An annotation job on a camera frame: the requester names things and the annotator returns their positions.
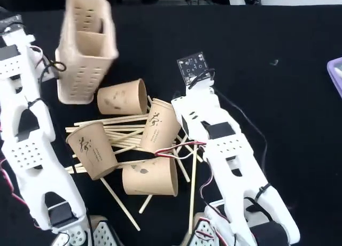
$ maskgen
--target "cable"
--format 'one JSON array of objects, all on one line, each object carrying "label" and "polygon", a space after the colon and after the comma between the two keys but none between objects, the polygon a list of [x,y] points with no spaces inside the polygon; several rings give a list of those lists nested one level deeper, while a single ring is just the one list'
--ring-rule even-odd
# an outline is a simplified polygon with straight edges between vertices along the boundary
[{"label": "cable", "polygon": [[4,36],[4,35],[7,33],[6,29],[9,28],[9,29],[11,30],[11,27],[12,27],[13,25],[22,25],[23,28],[25,27],[25,25],[24,25],[21,21],[14,21],[14,22],[10,23],[9,25],[7,25],[7,26],[6,26],[5,28],[3,28],[2,30],[0,30],[0,36]]},{"label": "cable", "polygon": [[212,171],[212,167],[210,166],[210,163],[209,162],[205,162],[206,164],[208,164],[209,166],[209,169],[210,169],[210,177],[209,179],[204,183],[202,184],[202,186],[199,188],[199,194],[201,196],[201,199],[204,201],[205,205],[207,205],[208,207],[210,207],[212,210],[214,210],[216,212],[217,215],[219,215],[221,218],[225,219],[228,223],[230,223],[229,219],[227,217],[225,217],[224,215],[222,215],[216,208],[212,207],[210,204],[207,203],[207,201],[204,199],[204,196],[203,196],[203,189],[205,187],[207,187],[212,181],[213,181],[213,171]]},{"label": "cable", "polygon": [[185,145],[193,145],[193,144],[197,144],[197,145],[206,145],[206,143],[204,142],[198,142],[198,141],[191,141],[191,142],[186,142],[186,143],[180,143],[180,144],[177,144],[175,146],[172,146],[172,147],[169,147],[169,148],[162,148],[162,149],[159,149],[157,151],[154,152],[154,154],[157,156],[157,154],[161,153],[161,152],[166,152],[166,151],[171,151],[175,148],[178,148],[179,146],[185,146]]},{"label": "cable", "polygon": [[8,186],[9,186],[10,189],[11,189],[11,195],[12,195],[12,197],[13,197],[14,199],[16,199],[18,202],[20,202],[21,204],[27,206],[26,202],[25,202],[22,198],[20,198],[18,195],[16,195],[16,194],[14,193],[14,186],[13,186],[13,183],[12,183],[12,181],[11,181],[11,179],[10,179],[10,176],[8,175],[7,171],[4,170],[4,169],[2,168],[2,164],[3,164],[6,160],[7,160],[7,159],[3,159],[3,160],[0,161],[0,171],[2,172],[4,179],[6,180]]},{"label": "cable", "polygon": [[58,234],[66,234],[68,236],[68,240],[66,241],[66,243],[64,243],[62,246],[66,246],[69,241],[70,241],[70,235],[68,233],[64,233],[64,232],[59,232]]},{"label": "cable", "polygon": [[189,153],[188,155],[184,156],[184,157],[177,157],[177,156],[174,156],[172,154],[162,154],[162,153],[158,153],[156,156],[158,157],[166,157],[166,158],[174,158],[174,159],[187,159],[189,158],[191,155],[193,154],[193,152]]},{"label": "cable", "polygon": [[209,73],[209,75],[210,75],[210,80],[213,80],[215,77],[215,74],[216,74],[216,70],[214,68],[209,68],[209,69],[203,71],[201,74],[196,76],[194,78],[194,80],[190,83],[189,89],[193,88],[193,86],[196,85],[196,83],[199,81],[199,79],[201,79],[207,73]]},{"label": "cable", "polygon": [[249,117],[247,117],[247,115],[243,112],[243,110],[237,106],[234,102],[232,102],[230,99],[228,99],[223,93],[221,93],[216,87],[213,87],[213,89],[217,92],[217,94],[223,98],[227,103],[229,103],[231,106],[233,106],[234,108],[236,108],[247,120],[247,122],[258,132],[259,135],[261,135],[261,137],[263,138],[264,142],[265,142],[265,148],[263,150],[262,156],[261,156],[261,163],[260,163],[260,167],[262,172],[264,173],[264,175],[266,176],[266,153],[267,153],[267,140],[266,137],[264,136],[264,134],[261,132],[261,130],[258,129],[258,127],[249,119]]},{"label": "cable", "polygon": [[43,69],[40,77],[39,77],[39,81],[38,81],[38,85],[39,85],[39,93],[40,95],[42,96],[42,83],[43,83],[43,77],[44,77],[44,74],[46,73],[46,71],[48,71],[49,68],[53,67],[55,68],[56,70],[60,71],[60,72],[63,72],[63,71],[66,71],[66,65],[60,61],[55,61],[55,60],[49,60],[49,63],[45,66],[45,68]]}]

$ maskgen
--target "disposable paper cup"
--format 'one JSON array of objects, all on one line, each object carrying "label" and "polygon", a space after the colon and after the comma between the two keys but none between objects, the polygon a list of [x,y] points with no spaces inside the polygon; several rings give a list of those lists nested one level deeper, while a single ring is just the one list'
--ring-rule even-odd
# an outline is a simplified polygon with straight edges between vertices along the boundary
[{"label": "disposable paper cup", "polygon": [[122,183],[130,195],[178,194],[178,178],[175,160],[158,157],[134,165],[122,171]]},{"label": "disposable paper cup", "polygon": [[147,93],[142,79],[99,89],[97,106],[102,114],[145,114]]},{"label": "disposable paper cup", "polygon": [[150,152],[170,147],[180,129],[172,105],[154,98],[140,147]]},{"label": "disposable paper cup", "polygon": [[111,173],[118,165],[102,122],[76,129],[67,137],[66,142],[93,180]]}]

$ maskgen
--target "black tablecloth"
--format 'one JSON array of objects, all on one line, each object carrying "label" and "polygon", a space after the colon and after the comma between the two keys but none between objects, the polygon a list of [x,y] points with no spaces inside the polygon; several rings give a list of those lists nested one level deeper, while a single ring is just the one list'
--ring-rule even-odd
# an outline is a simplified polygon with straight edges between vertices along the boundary
[{"label": "black tablecloth", "polygon": [[[63,12],[22,16],[27,32],[36,36],[36,44],[53,57]],[[340,16],[342,6],[116,7],[113,19],[120,57],[101,86],[143,78],[149,95],[170,101],[176,90],[184,93],[176,60],[203,51],[209,66],[216,68],[216,87],[264,132],[269,144],[268,179],[291,209],[301,231],[300,245],[335,245],[342,239],[342,103],[326,65],[342,56]],[[100,117],[95,102],[85,106],[59,103],[55,81],[43,84],[43,97],[54,109],[61,128]],[[240,123],[260,159],[262,138],[238,112],[221,102]],[[53,146],[60,162],[69,165],[70,153],[61,139],[57,138]],[[118,155],[119,161],[136,158],[132,152]],[[184,163],[191,173],[191,161]],[[196,187],[207,178],[207,166],[198,165]],[[138,214],[138,209],[145,196],[125,194],[121,171],[106,180],[133,214],[141,232],[135,230],[100,181],[79,174],[75,182],[90,214],[106,216],[125,245],[182,241],[188,227],[190,184],[181,174],[178,197],[153,197],[143,214]],[[220,199],[214,184],[205,194],[209,201]],[[49,232],[33,227],[24,207],[3,198],[2,205],[7,208],[0,230],[4,244],[51,242]],[[195,202],[195,212],[203,211],[198,193]]]}]

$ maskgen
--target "printed logo on cup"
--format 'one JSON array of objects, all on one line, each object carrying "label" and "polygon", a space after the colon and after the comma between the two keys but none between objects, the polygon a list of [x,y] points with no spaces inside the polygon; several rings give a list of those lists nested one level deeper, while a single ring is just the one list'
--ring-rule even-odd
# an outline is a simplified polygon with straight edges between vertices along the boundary
[{"label": "printed logo on cup", "polygon": [[84,139],[84,136],[83,136],[83,137],[81,137],[81,139],[79,139],[79,145],[80,145],[80,152],[85,152],[85,155],[88,157],[88,159],[91,159],[91,158],[89,158],[89,155],[88,155],[88,152],[89,152],[89,150],[91,148],[92,149],[91,152],[94,153],[94,156],[95,156],[97,162],[101,162],[102,161],[102,157],[101,157],[101,154],[98,151],[98,149],[92,147],[91,139],[90,140],[86,140],[86,139]]},{"label": "printed logo on cup", "polygon": [[149,125],[150,125],[150,127],[153,127],[153,126],[158,127],[158,123],[159,123],[159,122],[162,122],[162,121],[159,119],[159,115],[160,115],[160,112],[155,112],[154,115],[152,116],[152,118],[149,119]]}]

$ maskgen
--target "red wire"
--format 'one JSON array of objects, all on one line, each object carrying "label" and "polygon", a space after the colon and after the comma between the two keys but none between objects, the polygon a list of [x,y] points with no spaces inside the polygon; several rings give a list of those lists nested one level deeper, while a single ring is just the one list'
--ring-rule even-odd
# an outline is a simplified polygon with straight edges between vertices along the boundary
[{"label": "red wire", "polygon": [[0,161],[0,171],[2,172],[2,174],[4,176],[4,179],[6,180],[7,184],[9,185],[9,187],[11,189],[12,197],[14,199],[16,199],[18,202],[20,202],[21,204],[27,206],[26,202],[22,198],[20,198],[18,195],[16,195],[14,193],[14,186],[13,186],[13,184],[11,182],[11,179],[10,179],[9,175],[7,174],[6,170],[4,170],[2,168],[2,164],[4,163],[4,161],[6,161],[6,159],[3,159],[3,160]]}]

